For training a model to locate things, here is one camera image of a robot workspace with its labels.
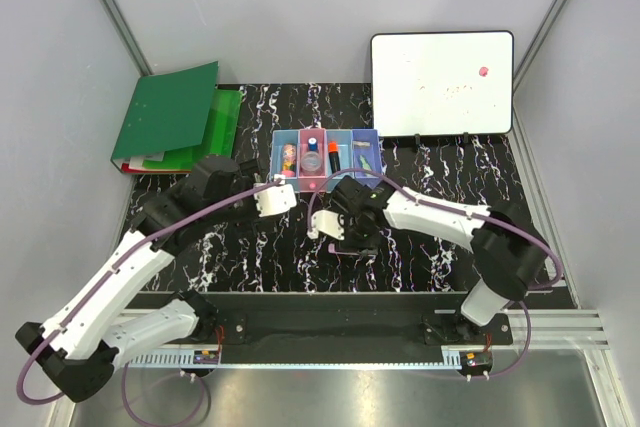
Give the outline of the pink purple pen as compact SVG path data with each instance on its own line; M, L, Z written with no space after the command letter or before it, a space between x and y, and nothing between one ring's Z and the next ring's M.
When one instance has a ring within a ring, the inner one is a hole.
M344 247L336 243L330 243L328 246L328 251L331 254L339 256L375 257L377 255L377 251L375 249Z

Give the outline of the pink crayon tube case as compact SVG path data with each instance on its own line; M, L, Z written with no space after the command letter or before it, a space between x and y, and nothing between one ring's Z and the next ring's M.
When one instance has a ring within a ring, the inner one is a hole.
M286 143L281 149L281 174L285 177L295 177L297 173L297 146Z

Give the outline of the purple plastic drawer box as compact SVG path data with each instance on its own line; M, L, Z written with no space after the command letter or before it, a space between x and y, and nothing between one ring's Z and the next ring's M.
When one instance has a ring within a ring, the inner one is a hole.
M379 136L375 129L353 129L352 151L355 168L382 173Z

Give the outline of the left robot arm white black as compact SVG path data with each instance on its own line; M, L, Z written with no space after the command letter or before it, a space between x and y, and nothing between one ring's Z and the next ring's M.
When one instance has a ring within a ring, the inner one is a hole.
M58 388L55 399L83 402L129 360L163 344L203 343L217 333L218 310L195 291L120 326L115 319L157 273L222 223L254 222L264 170L256 159L208 155L191 173L147 201L111 257L47 321L26 322L16 341Z

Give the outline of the white whiteboard black frame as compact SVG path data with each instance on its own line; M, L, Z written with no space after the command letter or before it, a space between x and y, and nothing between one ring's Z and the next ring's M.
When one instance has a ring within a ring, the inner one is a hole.
M376 34L373 128L382 137L505 134L513 124L513 69L508 30Z

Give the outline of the blue white glue bottle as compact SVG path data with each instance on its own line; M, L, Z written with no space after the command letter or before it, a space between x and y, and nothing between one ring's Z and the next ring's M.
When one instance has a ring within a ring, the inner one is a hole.
M308 150L310 152L317 152L319 150L319 144L316 137L310 137L307 141Z

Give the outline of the pink plastic drawer box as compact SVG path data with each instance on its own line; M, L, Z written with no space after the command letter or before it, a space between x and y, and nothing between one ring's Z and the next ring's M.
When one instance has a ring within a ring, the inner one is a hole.
M311 129L302 129L299 131L299 149L300 149L300 157L298 161L298 178L299 178L299 191L300 192L309 192L313 190L315 187L319 185L319 183L325 179L326 177L326 161L324 154L325 147L325 134L326 131L322 128L311 128ZM310 137L316 137L319 144L318 152L323 157L324 170L319 175L304 175L301 172L300 168L300 160L302 155L309 151L307 146L307 141Z

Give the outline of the light blue end drawer box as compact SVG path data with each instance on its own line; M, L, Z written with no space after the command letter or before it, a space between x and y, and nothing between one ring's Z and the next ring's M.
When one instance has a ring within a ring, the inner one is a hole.
M285 177L281 174L281 149L284 144L293 143L297 146L297 173L295 177ZM300 157L299 131L298 130L275 130L272 134L271 159L269 174L271 177L282 175L287 184L293 186L295 190L299 188L298 161Z

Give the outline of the green stapler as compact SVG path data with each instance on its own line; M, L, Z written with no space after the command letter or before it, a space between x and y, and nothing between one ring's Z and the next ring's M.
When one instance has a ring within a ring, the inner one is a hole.
M358 157L358 165L362 170L372 171L372 165L368 162L367 158L364 155L360 155Z

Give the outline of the orange cap black marker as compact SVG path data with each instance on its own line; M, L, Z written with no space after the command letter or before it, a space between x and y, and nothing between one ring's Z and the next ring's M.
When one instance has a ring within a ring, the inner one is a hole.
M329 157L329 166L331 168L331 172L332 173L339 172L341 170L339 148L338 148L338 144L335 141L330 141L328 143L328 157Z

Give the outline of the round clear plastic container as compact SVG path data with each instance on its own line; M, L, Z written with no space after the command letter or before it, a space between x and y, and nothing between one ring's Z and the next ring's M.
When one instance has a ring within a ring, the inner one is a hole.
M304 175L319 175L324 170L322 155L318 151L305 152L300 160L300 168Z

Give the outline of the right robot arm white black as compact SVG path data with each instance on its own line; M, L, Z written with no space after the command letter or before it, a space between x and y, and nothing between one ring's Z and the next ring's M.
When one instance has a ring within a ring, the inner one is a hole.
M333 188L331 208L309 220L308 235L339 241L345 250L377 247L383 229L409 231L456 244L471 252L480 280L454 318L454 331L476 343L507 304L524 300L551 257L548 244L515 208L457 204L382 180L371 188L346 176Z

